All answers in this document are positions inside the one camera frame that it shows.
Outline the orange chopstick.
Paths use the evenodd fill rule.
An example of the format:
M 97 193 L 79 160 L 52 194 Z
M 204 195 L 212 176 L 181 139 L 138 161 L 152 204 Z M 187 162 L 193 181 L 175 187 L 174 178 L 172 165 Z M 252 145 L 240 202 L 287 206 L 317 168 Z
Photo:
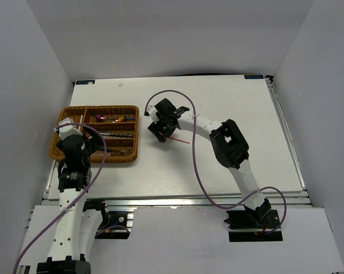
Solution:
M 185 140 L 181 140 L 181 139 L 178 139 L 178 138 L 168 137 L 168 139 L 174 140 L 174 141 L 177 141 L 177 142 L 181 142 L 181 143 L 185 143 L 185 144 L 190 144 L 190 142 L 185 141 Z

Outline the rainbow spoon plain handle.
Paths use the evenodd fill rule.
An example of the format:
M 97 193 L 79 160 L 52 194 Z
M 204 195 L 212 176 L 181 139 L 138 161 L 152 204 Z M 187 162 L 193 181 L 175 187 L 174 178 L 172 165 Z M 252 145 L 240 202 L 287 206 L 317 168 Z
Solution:
M 95 119 L 97 121 L 105 121 L 105 120 L 107 120 L 107 117 L 105 115 L 103 115 L 103 114 L 96 114 L 95 115 Z

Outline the fork with pink handle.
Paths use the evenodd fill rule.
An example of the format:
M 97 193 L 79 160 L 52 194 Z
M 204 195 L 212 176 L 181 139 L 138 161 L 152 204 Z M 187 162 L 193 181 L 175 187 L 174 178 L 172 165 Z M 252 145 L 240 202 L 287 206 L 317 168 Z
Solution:
M 116 151 L 116 152 L 107 152 L 106 157 L 111 158 L 111 157 L 129 157 L 131 154 L 126 151 Z M 94 154 L 92 154 L 93 157 L 103 157 L 104 153 L 102 151 L 97 151 Z

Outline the knife with brown marbled handle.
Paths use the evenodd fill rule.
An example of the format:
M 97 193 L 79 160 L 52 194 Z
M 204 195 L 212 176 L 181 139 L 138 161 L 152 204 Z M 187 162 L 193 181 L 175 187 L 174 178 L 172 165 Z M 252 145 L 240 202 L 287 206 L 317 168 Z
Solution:
M 133 134 L 129 133 L 119 133 L 119 132 L 100 132 L 101 135 L 103 136 L 109 136 L 112 138 L 133 138 Z

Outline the rainbow spoon ornate handle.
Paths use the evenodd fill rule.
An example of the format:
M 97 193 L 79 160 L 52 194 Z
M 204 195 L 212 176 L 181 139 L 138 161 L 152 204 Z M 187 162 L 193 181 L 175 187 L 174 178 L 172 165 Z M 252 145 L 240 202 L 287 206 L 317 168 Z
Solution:
M 112 118 L 112 123 L 121 123 L 121 122 L 134 122 L 136 120 L 135 117 L 127 117 L 127 116 L 119 116 L 117 118 Z

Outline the knife with green marbled handle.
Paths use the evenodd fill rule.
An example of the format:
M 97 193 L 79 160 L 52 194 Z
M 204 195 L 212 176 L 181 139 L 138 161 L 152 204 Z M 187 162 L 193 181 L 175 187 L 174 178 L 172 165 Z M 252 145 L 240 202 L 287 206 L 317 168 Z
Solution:
M 111 143 L 133 143 L 132 138 L 105 138 L 107 144 Z

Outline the white chopstick thick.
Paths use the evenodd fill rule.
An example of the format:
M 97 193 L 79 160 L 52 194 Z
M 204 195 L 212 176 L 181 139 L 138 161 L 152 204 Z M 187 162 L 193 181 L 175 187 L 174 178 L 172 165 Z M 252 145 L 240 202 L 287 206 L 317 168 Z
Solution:
M 80 116 L 80 119 L 79 119 L 79 123 L 81 124 L 83 121 L 83 114 Z

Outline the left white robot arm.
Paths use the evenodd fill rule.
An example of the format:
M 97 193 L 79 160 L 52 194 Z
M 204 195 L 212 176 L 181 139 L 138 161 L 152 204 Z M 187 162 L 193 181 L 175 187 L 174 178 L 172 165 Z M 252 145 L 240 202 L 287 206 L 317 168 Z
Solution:
M 88 256 L 98 228 L 110 220 L 102 199 L 89 201 L 88 190 L 96 179 L 91 172 L 91 155 L 106 144 L 91 127 L 87 138 L 71 119 L 59 123 L 56 146 L 64 153 L 58 167 L 59 218 L 45 262 L 37 273 L 91 273 Z

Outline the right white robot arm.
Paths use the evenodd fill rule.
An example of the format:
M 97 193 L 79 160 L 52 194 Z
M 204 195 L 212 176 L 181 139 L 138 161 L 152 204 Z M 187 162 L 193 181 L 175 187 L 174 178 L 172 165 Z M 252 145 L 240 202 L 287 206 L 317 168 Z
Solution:
M 271 205 L 260 192 L 249 163 L 249 145 L 236 122 L 205 118 L 188 107 L 176 108 L 166 98 L 154 106 L 147 106 L 144 115 L 152 119 L 148 130 L 161 143 L 166 142 L 176 129 L 191 132 L 193 142 L 197 135 L 210 141 L 218 163 L 232 174 L 242 194 L 247 222 L 255 228 L 266 223 Z

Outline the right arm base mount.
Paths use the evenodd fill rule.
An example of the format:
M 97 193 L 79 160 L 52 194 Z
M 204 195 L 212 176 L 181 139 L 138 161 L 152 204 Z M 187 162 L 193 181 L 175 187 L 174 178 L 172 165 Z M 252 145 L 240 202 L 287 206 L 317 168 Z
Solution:
M 277 228 L 280 224 L 277 210 L 272 209 L 260 222 L 244 210 L 227 211 L 226 214 L 224 223 L 228 226 L 230 243 L 283 241 L 281 229 Z

